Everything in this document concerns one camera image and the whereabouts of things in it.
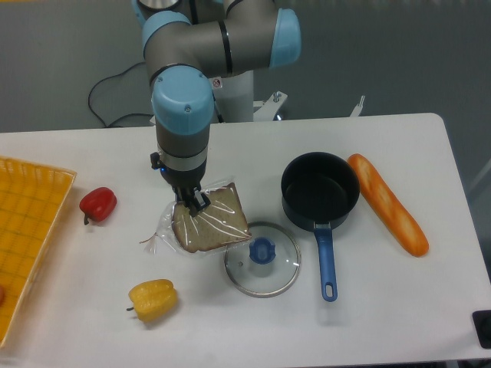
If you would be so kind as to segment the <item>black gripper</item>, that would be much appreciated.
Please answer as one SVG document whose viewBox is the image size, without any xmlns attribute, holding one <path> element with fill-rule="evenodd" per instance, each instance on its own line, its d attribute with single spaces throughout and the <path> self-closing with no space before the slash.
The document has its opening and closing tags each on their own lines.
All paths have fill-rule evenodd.
<svg viewBox="0 0 491 368">
<path fill-rule="evenodd" d="M 181 199 L 190 215 L 197 215 L 200 210 L 210 205 L 210 200 L 201 192 L 200 180 L 203 177 L 203 166 L 190 171 L 179 171 L 166 166 L 157 152 L 150 154 L 151 167 L 160 172 L 164 180 L 171 185 L 176 197 Z"/>
</svg>

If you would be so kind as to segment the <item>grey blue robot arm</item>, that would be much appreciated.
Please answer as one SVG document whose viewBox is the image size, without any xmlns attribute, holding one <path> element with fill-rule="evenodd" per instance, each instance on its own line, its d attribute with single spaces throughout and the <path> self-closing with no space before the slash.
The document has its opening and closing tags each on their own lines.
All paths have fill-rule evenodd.
<svg viewBox="0 0 491 368">
<path fill-rule="evenodd" d="M 196 216 L 210 200 L 201 192 L 209 129 L 216 112 L 213 77 L 235 77 L 298 60 L 295 12 L 273 1 L 217 1 L 220 15 L 199 16 L 197 1 L 133 1 L 156 121 L 152 167 Z"/>
</svg>

